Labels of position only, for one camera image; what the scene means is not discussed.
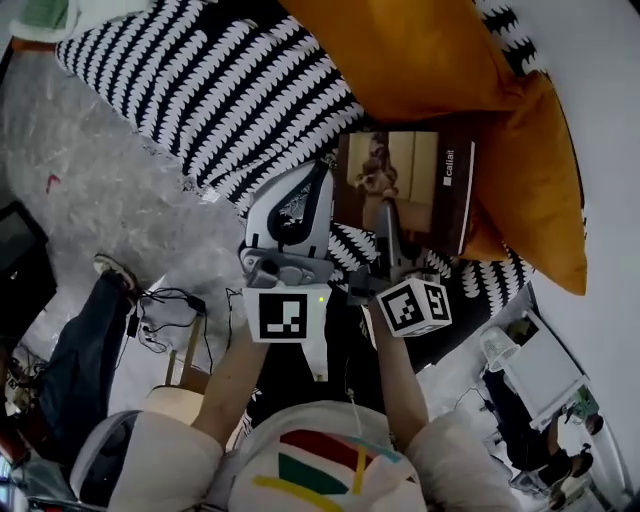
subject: orange pillow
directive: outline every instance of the orange pillow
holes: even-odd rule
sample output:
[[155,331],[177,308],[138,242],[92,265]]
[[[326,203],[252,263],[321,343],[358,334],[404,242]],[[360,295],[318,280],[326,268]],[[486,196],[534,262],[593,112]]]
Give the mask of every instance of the orange pillow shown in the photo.
[[580,183],[551,82],[532,73],[524,100],[476,138],[474,192],[509,247],[567,291],[584,295]]
[[515,77],[470,0],[281,3],[377,121],[457,113],[444,118],[477,142],[474,194],[505,242],[585,293],[578,175],[557,98],[542,75]]
[[467,235],[467,246],[460,256],[465,260],[503,261],[507,252],[502,245],[502,237],[487,218],[482,206],[474,201],[471,206],[471,224]]
[[367,113],[420,120],[510,110],[522,90],[471,0],[280,0]]

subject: cable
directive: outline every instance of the cable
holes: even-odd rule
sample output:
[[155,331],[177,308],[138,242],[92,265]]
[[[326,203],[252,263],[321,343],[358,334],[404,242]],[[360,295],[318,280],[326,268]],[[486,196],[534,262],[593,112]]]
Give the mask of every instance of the cable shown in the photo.
[[142,322],[142,320],[147,316],[147,309],[144,307],[142,300],[139,300],[136,303],[136,314],[138,313],[138,304],[140,304],[140,309],[142,309],[142,316],[140,317],[140,321]]
[[120,357],[118,357],[118,362],[116,363],[116,370],[118,369],[118,367],[120,366],[120,363],[122,362],[122,356],[124,355],[124,351],[127,350],[127,343],[129,343],[129,338],[130,336],[127,336],[127,339],[124,342],[124,348],[122,349],[122,352],[120,352]]
[[207,352],[209,353],[209,375],[213,373],[213,356],[211,355],[211,348],[209,347],[209,340],[207,340],[207,313],[204,314],[204,344],[207,346]]
[[194,316],[193,320],[191,320],[191,322],[189,322],[188,324],[171,324],[171,323],[168,323],[168,324],[161,325],[160,327],[158,327],[156,329],[144,329],[144,327],[143,327],[143,330],[144,330],[144,332],[146,332],[148,334],[153,334],[154,332],[158,332],[158,331],[164,329],[165,327],[179,327],[179,328],[185,328],[186,329],[187,327],[191,327],[193,325],[193,322],[195,322],[195,321],[196,321],[196,317]]
[[231,347],[231,337],[233,335],[233,326],[231,325],[233,317],[233,305],[231,304],[231,298],[238,295],[242,295],[241,291],[233,290],[232,288],[225,288],[227,293],[227,306],[229,307],[229,337],[227,338],[227,350]]
[[458,405],[460,404],[460,402],[462,401],[462,399],[467,396],[471,391],[475,391],[476,393],[478,393],[478,395],[480,395],[480,398],[482,398],[483,402],[486,402],[487,400],[485,400],[485,398],[482,396],[482,393],[480,393],[480,390],[478,388],[469,388],[467,389],[460,398],[458,398],[458,401],[456,402],[456,405],[453,406],[453,410],[455,411],[456,408],[458,407]]
[[358,429],[358,436],[362,437],[362,423],[360,422],[360,416],[358,416],[358,408],[356,407],[356,399],[355,392],[352,388],[347,385],[347,374],[349,372],[349,359],[350,356],[347,356],[347,360],[344,363],[344,394],[349,397],[349,401],[351,402],[351,407],[353,410],[353,415],[356,418],[356,427]]
[[[176,361],[178,361],[179,363],[182,363],[184,365],[184,359],[180,359],[179,357],[176,357]],[[207,370],[205,370],[204,368],[200,368],[199,366],[191,363],[191,367],[195,368],[196,370],[200,370],[201,372],[206,372]]]
[[145,338],[144,340],[138,339],[138,341],[140,342],[140,345],[150,350],[154,354],[164,354],[169,349],[169,345],[158,340]]
[[153,291],[145,290],[140,294],[141,298],[144,297],[162,304],[164,304],[165,300],[170,299],[182,299],[186,301],[190,296],[191,294],[185,292],[181,288],[158,288]]
[[35,371],[38,370],[38,367],[46,366],[48,364],[48,361],[45,361],[40,356],[35,354],[26,345],[26,343],[24,342],[23,338],[16,338],[15,336],[6,336],[4,334],[0,334],[0,339],[2,339],[2,340],[12,340],[12,341],[17,341],[18,342],[16,344],[14,350],[17,349],[17,348],[21,348],[22,350],[24,350],[25,354],[27,355],[27,375],[29,375],[31,373],[31,370],[33,370],[35,372]]

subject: white cube with marker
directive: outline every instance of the white cube with marker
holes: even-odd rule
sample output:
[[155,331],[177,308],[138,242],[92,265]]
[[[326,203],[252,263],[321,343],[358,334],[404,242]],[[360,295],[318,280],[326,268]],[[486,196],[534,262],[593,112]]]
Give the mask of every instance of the white cube with marker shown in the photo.
[[256,343],[303,343],[324,338],[331,295],[326,284],[243,288],[242,295]]
[[441,284],[412,277],[376,298],[396,338],[421,336],[452,322],[447,289]]

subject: black and white patterned cushion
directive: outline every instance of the black and white patterned cushion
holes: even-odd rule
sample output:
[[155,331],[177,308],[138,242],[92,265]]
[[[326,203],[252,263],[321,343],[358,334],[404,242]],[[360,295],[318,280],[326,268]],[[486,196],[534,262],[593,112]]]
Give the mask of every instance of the black and white patterned cushion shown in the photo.
[[[362,126],[364,111],[294,18],[276,12],[268,26],[256,27],[225,16],[224,2],[157,0],[151,12],[60,43],[56,57],[139,133],[178,156],[205,197],[220,194],[246,215],[262,184],[331,152],[341,132]],[[540,67],[504,1],[477,0],[476,7],[516,73]],[[337,224],[329,250],[338,284],[375,255],[370,233]],[[532,272],[515,253],[509,256],[456,266],[432,252],[429,264],[450,296],[493,316]]]

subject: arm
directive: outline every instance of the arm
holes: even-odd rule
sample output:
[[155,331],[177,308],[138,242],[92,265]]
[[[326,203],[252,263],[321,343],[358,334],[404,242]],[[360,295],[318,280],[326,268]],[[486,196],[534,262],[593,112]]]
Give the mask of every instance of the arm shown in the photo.
[[254,343],[249,324],[238,332],[231,348],[216,366],[193,427],[225,446],[251,399],[269,345]]
[[560,445],[558,444],[558,418],[562,414],[560,411],[553,415],[553,419],[549,424],[549,431],[547,433],[547,448],[551,456],[558,453]]
[[251,399],[268,348],[253,343],[248,325],[237,331],[209,378],[193,428],[166,416],[140,414],[109,510],[191,510],[201,502]]
[[398,448],[404,452],[429,423],[427,404],[404,340],[391,335],[377,300],[371,302],[369,311],[378,348],[384,407]]
[[429,422],[404,340],[391,336],[377,301],[369,305],[389,426],[420,477],[423,494],[446,510],[507,512],[519,506],[486,448],[448,414]]

